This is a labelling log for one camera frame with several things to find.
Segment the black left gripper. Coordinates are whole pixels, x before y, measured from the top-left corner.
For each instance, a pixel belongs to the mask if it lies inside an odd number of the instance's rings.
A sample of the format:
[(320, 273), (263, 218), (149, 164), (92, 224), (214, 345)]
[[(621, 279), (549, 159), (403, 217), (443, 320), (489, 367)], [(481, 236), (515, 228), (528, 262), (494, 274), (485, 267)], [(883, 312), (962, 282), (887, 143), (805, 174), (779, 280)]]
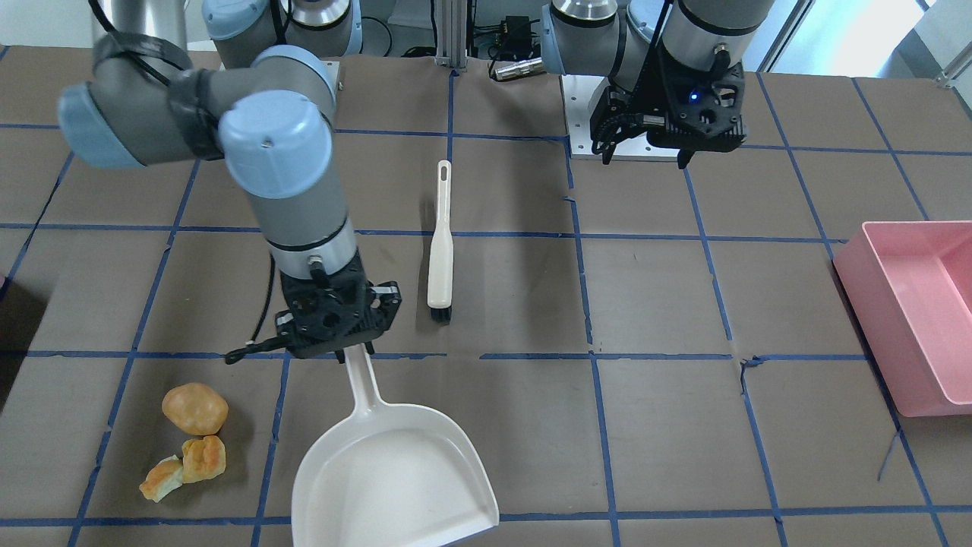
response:
[(728, 153), (746, 142), (742, 115), (743, 63), (720, 77), (674, 60), (652, 60), (636, 91), (608, 82), (590, 117), (592, 152), (610, 165), (622, 142), (643, 136), (653, 148), (677, 150), (677, 168), (687, 169), (695, 152)]

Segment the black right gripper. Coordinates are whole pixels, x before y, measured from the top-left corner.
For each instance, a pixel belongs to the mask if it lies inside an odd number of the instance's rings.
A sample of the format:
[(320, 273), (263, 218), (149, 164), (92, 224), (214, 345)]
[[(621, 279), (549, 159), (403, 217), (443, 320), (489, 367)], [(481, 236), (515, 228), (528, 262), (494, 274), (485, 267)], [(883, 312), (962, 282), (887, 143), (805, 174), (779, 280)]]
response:
[(287, 309), (275, 315), (277, 340), (296, 358), (333, 351), (345, 364), (344, 349), (361, 344), (374, 356), (372, 340), (391, 328), (402, 304), (399, 284), (371, 283), (358, 254), (333, 274), (312, 264), (309, 280), (285, 273), (279, 278)]

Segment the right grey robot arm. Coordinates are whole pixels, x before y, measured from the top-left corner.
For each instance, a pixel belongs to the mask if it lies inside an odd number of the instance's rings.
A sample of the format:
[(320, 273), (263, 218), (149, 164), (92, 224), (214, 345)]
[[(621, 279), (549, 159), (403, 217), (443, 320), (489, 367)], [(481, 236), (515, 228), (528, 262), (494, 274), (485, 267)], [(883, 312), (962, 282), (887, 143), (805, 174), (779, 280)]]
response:
[(97, 169), (223, 160), (270, 247), (287, 308), (276, 336), (226, 353), (371, 356), (402, 304), (362, 266), (336, 167), (337, 82), (320, 53), (360, 45), (355, 1), (205, 1), (225, 68), (194, 67), (180, 1), (91, 1), (93, 80), (63, 90), (58, 125)]

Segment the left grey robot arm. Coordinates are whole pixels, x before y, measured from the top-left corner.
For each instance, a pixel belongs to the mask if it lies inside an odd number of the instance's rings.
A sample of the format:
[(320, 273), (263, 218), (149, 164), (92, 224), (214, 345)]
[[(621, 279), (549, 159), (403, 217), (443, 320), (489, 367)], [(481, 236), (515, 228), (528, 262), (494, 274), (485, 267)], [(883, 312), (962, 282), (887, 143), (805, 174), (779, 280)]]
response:
[(550, 1), (544, 69), (602, 77), (587, 113), (588, 152), (608, 165), (638, 138), (676, 153), (731, 153), (749, 137), (743, 54), (771, 1)]

